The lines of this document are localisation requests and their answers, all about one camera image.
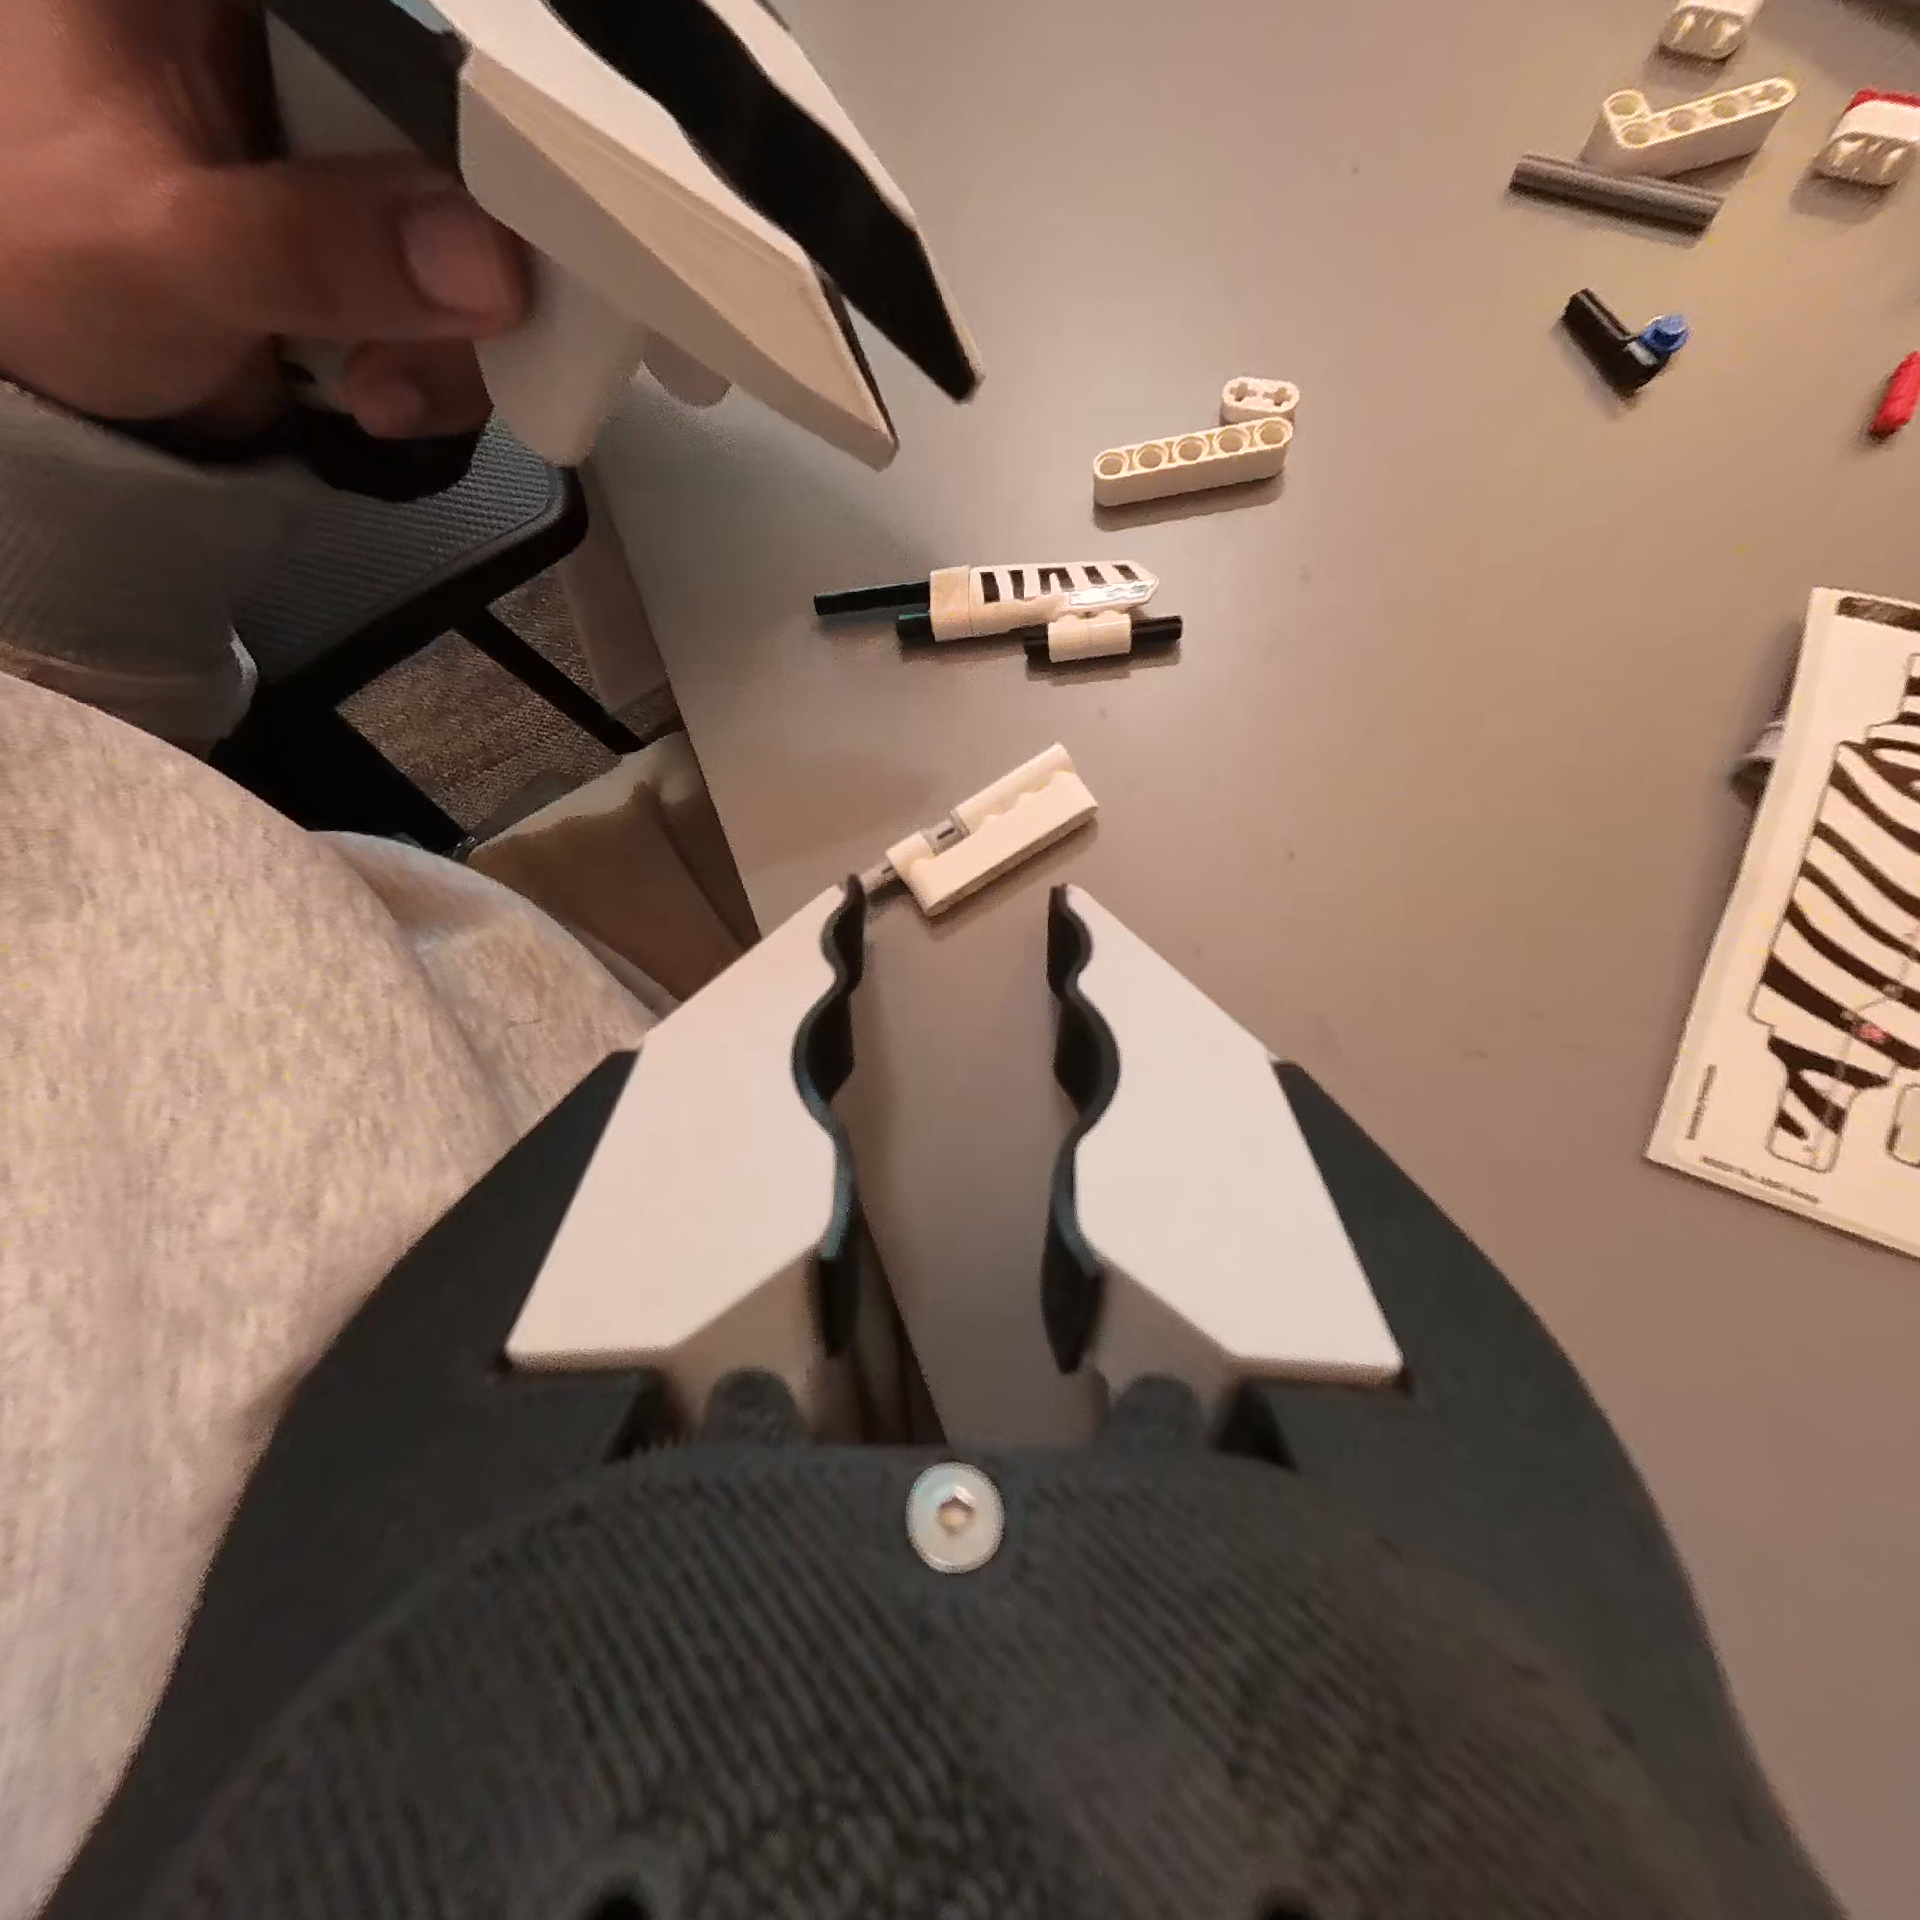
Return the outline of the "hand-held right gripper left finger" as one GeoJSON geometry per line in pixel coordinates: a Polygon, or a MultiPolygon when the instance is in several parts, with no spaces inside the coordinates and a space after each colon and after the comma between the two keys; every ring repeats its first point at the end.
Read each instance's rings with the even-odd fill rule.
{"type": "Polygon", "coordinates": [[[867,894],[806,900],[640,1044],[504,1360],[643,1369],[700,1421],[768,1373],[806,1425],[861,1425],[860,1202],[831,1101],[852,1068],[867,894]]]}

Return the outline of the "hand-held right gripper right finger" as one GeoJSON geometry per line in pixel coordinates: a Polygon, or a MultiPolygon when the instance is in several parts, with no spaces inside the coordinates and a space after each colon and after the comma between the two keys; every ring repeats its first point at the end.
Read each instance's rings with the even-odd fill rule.
{"type": "Polygon", "coordinates": [[[1279,1062],[1079,885],[1046,898],[1051,1069],[1042,1326],[1115,1402],[1166,1377],[1220,1420],[1250,1382],[1390,1388],[1391,1335],[1279,1062]]]}

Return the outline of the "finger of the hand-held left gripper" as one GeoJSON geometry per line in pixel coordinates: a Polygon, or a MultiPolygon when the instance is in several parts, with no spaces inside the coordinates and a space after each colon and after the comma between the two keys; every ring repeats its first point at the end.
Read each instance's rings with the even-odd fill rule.
{"type": "Polygon", "coordinates": [[[980,362],[902,192],[771,4],[605,1],[598,55],[951,400],[980,362]]]}
{"type": "Polygon", "coordinates": [[[548,4],[439,4],[464,47],[459,166],[528,248],[528,319],[482,348],[514,437],[575,465],[652,366],[692,405],[743,391],[870,469],[899,449],[845,308],[675,116],[548,4]]]}

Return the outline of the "white lego piece grey pin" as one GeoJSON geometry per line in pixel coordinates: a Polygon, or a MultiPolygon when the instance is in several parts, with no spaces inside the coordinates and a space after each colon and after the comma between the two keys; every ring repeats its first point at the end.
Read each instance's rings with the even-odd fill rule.
{"type": "Polygon", "coordinates": [[[935,920],[1031,857],[1091,825],[1096,800],[1062,743],[891,842],[856,881],[867,898],[902,888],[935,920]]]}

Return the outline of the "zebra striped lego assembly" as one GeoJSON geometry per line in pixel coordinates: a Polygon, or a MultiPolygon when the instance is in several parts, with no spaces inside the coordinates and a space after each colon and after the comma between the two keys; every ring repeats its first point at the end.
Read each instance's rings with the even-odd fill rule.
{"type": "Polygon", "coordinates": [[[902,648],[1018,645],[1032,664],[1166,656],[1184,618],[1157,610],[1162,581],[1127,559],[936,566],[920,581],[819,592],[820,618],[886,616],[902,648]]]}

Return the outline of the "white five-hole lego beam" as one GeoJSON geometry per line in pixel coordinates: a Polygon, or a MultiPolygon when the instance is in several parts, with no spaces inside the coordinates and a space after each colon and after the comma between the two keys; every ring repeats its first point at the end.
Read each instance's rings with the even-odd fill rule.
{"type": "Polygon", "coordinates": [[[1282,415],[1219,422],[1094,454],[1092,500],[1100,510],[1174,496],[1256,486],[1282,476],[1293,422],[1282,415]]]}

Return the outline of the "dark grey lego tube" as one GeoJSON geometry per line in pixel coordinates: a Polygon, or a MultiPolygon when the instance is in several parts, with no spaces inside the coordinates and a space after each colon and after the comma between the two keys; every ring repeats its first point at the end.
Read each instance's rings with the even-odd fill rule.
{"type": "Polygon", "coordinates": [[[1540,152],[1525,152],[1515,159],[1507,189],[1679,232],[1711,228],[1724,205],[1724,193],[1708,186],[1643,175],[1611,175],[1580,159],[1540,152]]]}

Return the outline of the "black lego connector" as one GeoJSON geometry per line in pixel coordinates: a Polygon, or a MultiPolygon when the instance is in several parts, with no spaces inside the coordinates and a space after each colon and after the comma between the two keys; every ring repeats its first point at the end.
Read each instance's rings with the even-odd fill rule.
{"type": "Polygon", "coordinates": [[[1621,398],[1642,392],[1663,370],[1666,354],[1622,324],[1590,287],[1573,289],[1558,324],[1602,384],[1621,398]]]}

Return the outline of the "white angled lego beam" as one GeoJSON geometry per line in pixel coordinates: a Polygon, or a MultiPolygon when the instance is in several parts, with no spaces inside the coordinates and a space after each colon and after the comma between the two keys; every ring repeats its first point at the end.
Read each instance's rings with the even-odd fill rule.
{"type": "Polygon", "coordinates": [[[1752,79],[1663,106],[1627,87],[1600,102],[1578,158],[1604,175],[1677,177],[1743,159],[1770,142],[1796,101],[1789,77],[1752,79]]]}

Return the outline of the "white and red lego piece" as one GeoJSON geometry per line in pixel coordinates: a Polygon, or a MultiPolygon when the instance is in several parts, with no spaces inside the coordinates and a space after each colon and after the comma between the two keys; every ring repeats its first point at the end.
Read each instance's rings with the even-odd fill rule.
{"type": "Polygon", "coordinates": [[[1914,173],[1915,161],[1918,96],[1864,87],[1834,124],[1812,159],[1812,175],[1893,186],[1914,173]]]}

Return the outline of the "person's left hand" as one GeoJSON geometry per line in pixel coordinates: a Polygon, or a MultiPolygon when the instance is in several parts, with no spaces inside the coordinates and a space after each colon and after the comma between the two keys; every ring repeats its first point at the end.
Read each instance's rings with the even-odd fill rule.
{"type": "Polygon", "coordinates": [[[2,6],[5,382],[227,448],[291,408],[295,341],[375,438],[479,426],[520,244],[413,151],[272,156],[255,47],[253,4],[2,6]]]}

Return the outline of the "black mesh office chair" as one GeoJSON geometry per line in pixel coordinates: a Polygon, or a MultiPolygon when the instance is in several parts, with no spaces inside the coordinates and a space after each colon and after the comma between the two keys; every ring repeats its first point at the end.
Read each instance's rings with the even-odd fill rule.
{"type": "Polygon", "coordinates": [[[255,694],[210,762],[307,829],[456,855],[469,837],[344,717],[343,703],[445,632],[472,645],[613,754],[640,736],[518,638],[493,606],[582,544],[582,479],[493,422],[437,496],[327,490],[236,618],[255,694]]]}

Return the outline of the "zebra striped sticker sheet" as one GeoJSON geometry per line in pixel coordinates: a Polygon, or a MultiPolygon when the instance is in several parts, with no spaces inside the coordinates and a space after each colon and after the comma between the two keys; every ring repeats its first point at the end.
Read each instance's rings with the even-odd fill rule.
{"type": "Polygon", "coordinates": [[[1918,606],[1812,589],[1646,1157],[1918,1253],[1918,606]]]}

